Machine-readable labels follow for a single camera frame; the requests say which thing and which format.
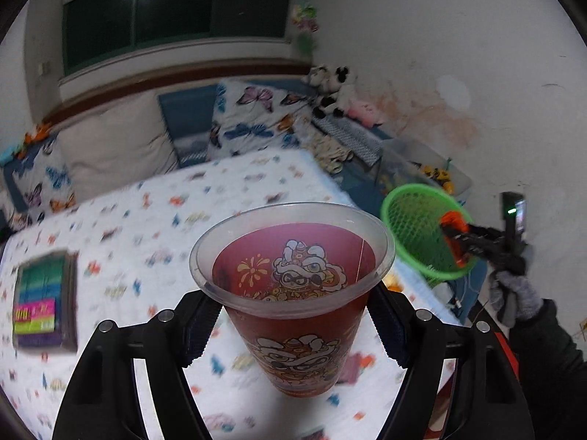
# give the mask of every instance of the screw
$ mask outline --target screw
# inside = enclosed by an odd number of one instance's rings
[[[420,321],[430,321],[432,319],[432,313],[427,309],[419,309],[416,311],[416,317]]]
[[[479,329],[482,333],[488,333],[491,331],[491,327],[485,321],[479,321],[476,323],[477,329]]]
[[[112,321],[110,321],[109,319],[107,319],[106,321],[102,321],[98,325],[98,329],[100,330],[101,333],[107,333],[108,331],[110,331],[110,329],[112,329],[113,326],[114,326],[114,323]]]
[[[166,323],[168,321],[171,321],[173,319],[173,316],[175,316],[175,314],[172,310],[165,309],[157,315],[157,319],[159,319],[162,323]]]

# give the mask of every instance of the colorful book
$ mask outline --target colorful book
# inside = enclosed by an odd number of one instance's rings
[[[15,348],[77,351],[77,254],[55,251],[18,268],[13,308]]]

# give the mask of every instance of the plastic cup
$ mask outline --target plastic cup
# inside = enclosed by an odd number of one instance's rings
[[[271,382],[313,397],[338,380],[369,290],[394,256],[389,231],[366,212],[287,203],[212,227],[194,246],[190,270],[226,307]]]

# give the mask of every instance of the gray glove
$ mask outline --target gray glove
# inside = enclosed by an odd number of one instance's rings
[[[516,319],[528,321],[542,308],[542,298],[525,276],[501,271],[491,273],[489,279],[489,301],[504,326],[513,327]]]

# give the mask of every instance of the wall stain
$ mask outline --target wall stain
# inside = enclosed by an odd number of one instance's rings
[[[474,118],[447,107],[438,92],[398,91],[388,83],[379,93],[369,93],[389,119],[387,126],[397,135],[418,136],[433,142],[438,135],[456,148],[469,148],[479,135]]]

